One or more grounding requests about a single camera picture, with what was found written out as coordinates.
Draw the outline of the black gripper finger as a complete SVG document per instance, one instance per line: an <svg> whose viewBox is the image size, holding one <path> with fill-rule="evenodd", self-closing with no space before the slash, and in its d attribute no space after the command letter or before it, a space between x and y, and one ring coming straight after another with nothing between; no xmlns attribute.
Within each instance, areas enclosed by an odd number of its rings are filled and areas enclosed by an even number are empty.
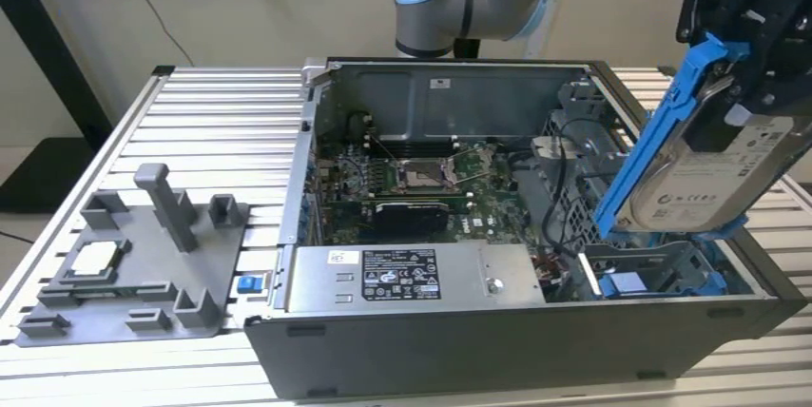
<svg viewBox="0 0 812 407"><path fill-rule="evenodd" d="M692 151L725 151L753 117L739 103L707 104L687 127L687 144Z"/></svg>

